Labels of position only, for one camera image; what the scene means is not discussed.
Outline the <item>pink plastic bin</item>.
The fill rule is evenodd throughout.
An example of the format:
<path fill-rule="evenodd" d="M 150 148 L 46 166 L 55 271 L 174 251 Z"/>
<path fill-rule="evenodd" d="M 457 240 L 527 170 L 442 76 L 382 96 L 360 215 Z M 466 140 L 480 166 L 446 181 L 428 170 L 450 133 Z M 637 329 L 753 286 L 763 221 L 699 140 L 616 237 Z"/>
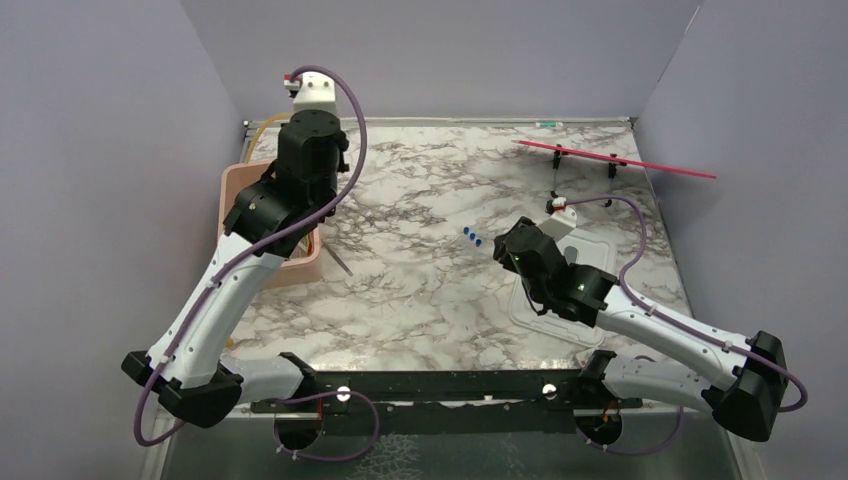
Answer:
<path fill-rule="evenodd" d="M 223 171 L 219 195 L 218 237 L 223 235 L 223 221 L 234 206 L 237 194 L 258 181 L 270 164 L 270 160 L 240 163 L 231 165 Z M 319 261 L 321 251 L 319 230 L 315 229 L 299 241 L 292 255 L 268 279 L 263 289 L 282 288 L 320 280 L 322 278 L 322 267 Z"/>

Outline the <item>clear acrylic tube rack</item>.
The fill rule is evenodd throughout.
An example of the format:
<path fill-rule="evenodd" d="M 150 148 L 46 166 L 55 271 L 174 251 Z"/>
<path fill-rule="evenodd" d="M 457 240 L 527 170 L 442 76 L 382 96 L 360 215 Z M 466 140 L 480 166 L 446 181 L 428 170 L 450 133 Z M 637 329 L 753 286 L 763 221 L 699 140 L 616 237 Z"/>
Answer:
<path fill-rule="evenodd" d="M 469 227 L 471 232 L 476 233 L 477 238 L 481 238 L 483 243 L 480 247 L 474 244 L 474 240 L 470 240 L 469 235 L 463 235 L 463 228 Z M 459 231 L 460 245 L 471 255 L 491 257 L 496 249 L 496 239 L 505 235 L 510 230 L 509 226 L 489 226 L 485 224 L 463 226 Z"/>

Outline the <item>amber rubber tubing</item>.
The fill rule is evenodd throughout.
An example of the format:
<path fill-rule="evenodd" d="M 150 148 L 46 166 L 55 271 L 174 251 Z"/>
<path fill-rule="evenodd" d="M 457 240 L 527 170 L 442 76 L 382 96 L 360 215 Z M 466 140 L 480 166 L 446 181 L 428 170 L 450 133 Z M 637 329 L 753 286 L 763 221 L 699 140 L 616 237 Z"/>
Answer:
<path fill-rule="evenodd" d="M 253 129 L 253 134 L 250 135 L 247 140 L 247 146 L 245 148 L 245 153 L 242 158 L 243 164 L 249 164 L 252 159 L 253 152 L 259 143 L 264 132 L 274 124 L 282 125 L 287 120 L 289 120 L 292 116 L 291 112 L 281 112 L 276 115 L 273 115 L 259 124 L 255 129 Z"/>

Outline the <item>red-edged glass shelf stand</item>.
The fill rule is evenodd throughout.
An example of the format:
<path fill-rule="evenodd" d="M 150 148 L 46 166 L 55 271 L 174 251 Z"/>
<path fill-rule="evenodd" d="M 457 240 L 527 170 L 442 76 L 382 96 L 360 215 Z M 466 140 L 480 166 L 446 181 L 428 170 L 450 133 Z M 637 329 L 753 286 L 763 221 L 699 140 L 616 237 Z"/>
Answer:
<path fill-rule="evenodd" d="M 706 179 L 716 179 L 717 176 L 712 173 L 701 172 L 697 170 L 660 165 L 654 163 L 648 163 L 640 160 L 633 160 L 624 157 L 620 157 L 617 154 L 600 154 L 585 150 L 573 149 L 564 147 L 561 144 L 545 144 L 537 141 L 531 140 L 512 140 L 512 143 L 525 146 L 532 147 L 538 149 L 544 149 L 551 151 L 553 153 L 552 157 L 552 169 L 554 170 L 554 175 L 557 175 L 557 172 L 562 164 L 562 161 L 566 157 L 576 157 L 587 160 L 595 160 L 604 162 L 607 165 L 607 177 L 610 181 L 614 180 L 617 176 L 619 167 L 627 167 L 627 166 L 636 166 L 644 169 L 657 170 L 665 173 L 678 174 L 678 175 L 687 175 L 698 178 L 706 178 Z"/>

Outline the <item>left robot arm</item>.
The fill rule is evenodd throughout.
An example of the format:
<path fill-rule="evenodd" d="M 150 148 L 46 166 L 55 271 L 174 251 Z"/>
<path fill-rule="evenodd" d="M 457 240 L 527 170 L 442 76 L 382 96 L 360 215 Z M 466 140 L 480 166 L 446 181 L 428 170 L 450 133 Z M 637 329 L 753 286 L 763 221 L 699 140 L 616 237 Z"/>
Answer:
<path fill-rule="evenodd" d="M 216 425 L 239 403 L 278 398 L 298 411 L 313 401 L 313 382 L 284 356 L 222 357 L 256 294 L 301 239 L 334 214 L 337 176 L 349 169 L 349 141 L 332 113 L 294 114 L 277 145 L 277 158 L 236 195 L 210 264 L 178 317 L 153 346 L 128 353 L 121 364 L 165 410 L 197 427 Z"/>

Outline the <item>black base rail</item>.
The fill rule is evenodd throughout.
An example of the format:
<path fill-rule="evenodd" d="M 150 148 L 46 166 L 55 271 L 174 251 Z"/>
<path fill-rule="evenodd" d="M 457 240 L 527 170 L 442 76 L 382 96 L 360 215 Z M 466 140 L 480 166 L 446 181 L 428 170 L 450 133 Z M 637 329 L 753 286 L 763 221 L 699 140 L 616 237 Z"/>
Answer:
<path fill-rule="evenodd" d="M 502 371 L 317 371 L 292 400 L 260 400 L 293 433 L 333 436 L 383 434 L 575 432 L 574 417 L 639 408 L 615 398 L 579 369 Z"/>

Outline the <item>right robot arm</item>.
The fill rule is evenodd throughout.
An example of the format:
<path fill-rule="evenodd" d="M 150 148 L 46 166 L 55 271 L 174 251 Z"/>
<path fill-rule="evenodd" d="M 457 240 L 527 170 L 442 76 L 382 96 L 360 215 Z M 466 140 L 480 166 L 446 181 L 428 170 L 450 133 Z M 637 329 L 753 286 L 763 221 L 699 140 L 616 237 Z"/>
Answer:
<path fill-rule="evenodd" d="M 675 361 L 643 365 L 605 354 L 599 369 L 577 380 L 585 404 L 600 407 L 614 396 L 655 399 L 708 411 L 747 440 L 770 439 L 789 383 L 778 337 L 724 331 L 653 303 L 610 273 L 568 261 L 554 238 L 526 217 L 495 238 L 493 258 L 519 276 L 537 315 L 618 333 Z"/>

